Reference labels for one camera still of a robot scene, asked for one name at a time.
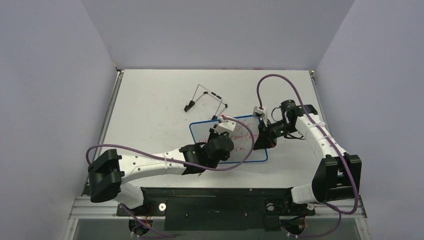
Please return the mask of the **blue framed whiteboard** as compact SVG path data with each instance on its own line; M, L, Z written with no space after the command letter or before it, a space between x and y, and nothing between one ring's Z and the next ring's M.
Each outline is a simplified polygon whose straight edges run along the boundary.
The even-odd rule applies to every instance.
M252 139L259 136L258 125L260 120L252 115L237 116L236 119L249 127L253 136L240 124L235 125L235 130L229 135L234 143L234 149L230 153L228 160L220 161L220 164L236 164L239 163L247 155L252 146ZM192 122L189 129L195 143L206 143L210 135L210 128L218 123L217 120L207 120Z

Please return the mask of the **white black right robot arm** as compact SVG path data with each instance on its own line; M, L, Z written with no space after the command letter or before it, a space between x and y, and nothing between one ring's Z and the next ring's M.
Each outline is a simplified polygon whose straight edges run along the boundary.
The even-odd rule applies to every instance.
M302 204L357 197L362 170L359 156L349 154L336 143L311 104L296 105L290 99L283 101L279 109L282 120L272 123L265 107L254 108L253 116L260 119L254 149L274 148L279 137L299 132L319 161L311 183L293 187L291 194L282 199L283 209L294 214Z

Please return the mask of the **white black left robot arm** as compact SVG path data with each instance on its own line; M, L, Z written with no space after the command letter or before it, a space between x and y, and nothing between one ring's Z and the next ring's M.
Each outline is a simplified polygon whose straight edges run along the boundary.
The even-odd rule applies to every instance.
M115 200L136 215L143 215L149 210L149 201L145 191L131 181L159 175L201 174L208 168L215 170L220 161L230 157L233 149L228 132L212 133L208 142L189 144L151 157L120 155L116 149L108 149L88 167L90 200L93 203Z

